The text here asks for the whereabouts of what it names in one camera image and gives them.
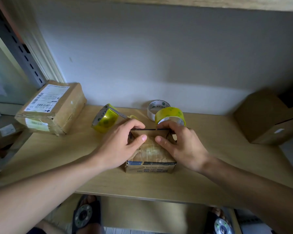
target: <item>slipper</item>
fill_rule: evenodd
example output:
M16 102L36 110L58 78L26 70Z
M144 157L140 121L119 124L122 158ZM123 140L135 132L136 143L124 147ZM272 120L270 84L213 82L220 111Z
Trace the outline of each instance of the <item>slipper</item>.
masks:
M79 229L84 228L89 223L101 224L100 201L98 201L97 197L96 201L80 206L81 202L87 197L88 195L82 195L78 201L76 209L74 210L72 234L76 234Z

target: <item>person's right arm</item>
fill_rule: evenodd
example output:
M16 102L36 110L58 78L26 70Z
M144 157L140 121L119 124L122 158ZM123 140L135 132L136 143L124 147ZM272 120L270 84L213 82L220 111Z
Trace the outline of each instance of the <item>person's right arm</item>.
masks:
M177 135L173 145L157 136L155 141L188 169L196 171L222 187L270 228L293 233L293 189L253 173L236 168L212 156L196 133L173 121L164 121L158 128L171 128Z

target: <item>dark shorts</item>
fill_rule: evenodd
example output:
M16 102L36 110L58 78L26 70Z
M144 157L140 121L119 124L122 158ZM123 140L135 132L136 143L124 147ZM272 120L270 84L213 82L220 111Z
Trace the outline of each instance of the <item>dark shorts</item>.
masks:
M46 233L43 229L34 227L29 232L27 232L27 234L46 234Z

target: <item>person's right hand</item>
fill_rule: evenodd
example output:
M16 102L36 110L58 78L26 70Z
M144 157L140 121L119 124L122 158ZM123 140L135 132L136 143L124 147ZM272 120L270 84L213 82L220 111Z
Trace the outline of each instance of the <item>person's right hand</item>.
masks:
M177 144L172 144L161 136L157 136L155 141L166 149L177 162L183 164L188 169L201 173L210 155L194 130L188 129L170 120L160 123L157 125L157 128L172 129L177 135Z

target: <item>cardboard box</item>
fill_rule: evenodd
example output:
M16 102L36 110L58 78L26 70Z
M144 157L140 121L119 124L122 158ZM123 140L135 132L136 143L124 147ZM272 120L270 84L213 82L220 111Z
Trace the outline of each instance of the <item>cardboard box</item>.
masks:
M250 94L234 117L250 143L279 145L293 137L293 107L269 89Z
M128 143L140 135L146 134L147 140L135 151L133 156L126 161L126 173L172 173L176 160L155 142L155 137L160 135L170 142L176 143L170 130L131 130Z
M0 149L13 144L25 126L15 120L13 116L0 117Z
M15 118L31 132L67 134L86 102L80 83L48 81Z

